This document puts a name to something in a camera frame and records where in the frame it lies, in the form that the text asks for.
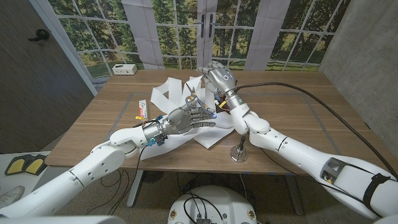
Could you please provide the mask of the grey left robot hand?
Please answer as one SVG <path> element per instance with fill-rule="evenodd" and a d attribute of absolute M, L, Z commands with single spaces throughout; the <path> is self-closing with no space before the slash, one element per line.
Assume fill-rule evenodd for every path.
<path fill-rule="evenodd" d="M 155 121 L 143 128 L 147 139 L 147 145 L 151 146 L 157 143 L 158 146 L 164 143 L 164 140 L 171 134 L 183 134 L 193 128 L 204 126 L 215 126 L 215 122 L 206 121 L 207 119 L 216 119 L 217 115 L 212 108 L 194 107 L 187 105 L 174 109 L 162 121 Z"/>

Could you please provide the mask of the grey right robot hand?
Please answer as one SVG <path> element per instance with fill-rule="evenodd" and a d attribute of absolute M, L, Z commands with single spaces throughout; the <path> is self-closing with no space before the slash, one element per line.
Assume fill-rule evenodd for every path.
<path fill-rule="evenodd" d="M 243 105 L 243 99 L 237 94 L 236 79 L 231 70 L 222 63 L 211 61 L 205 67 L 197 68 L 197 71 L 205 78 L 207 89 L 224 100 L 228 107 L 233 110 L 235 107 Z"/>

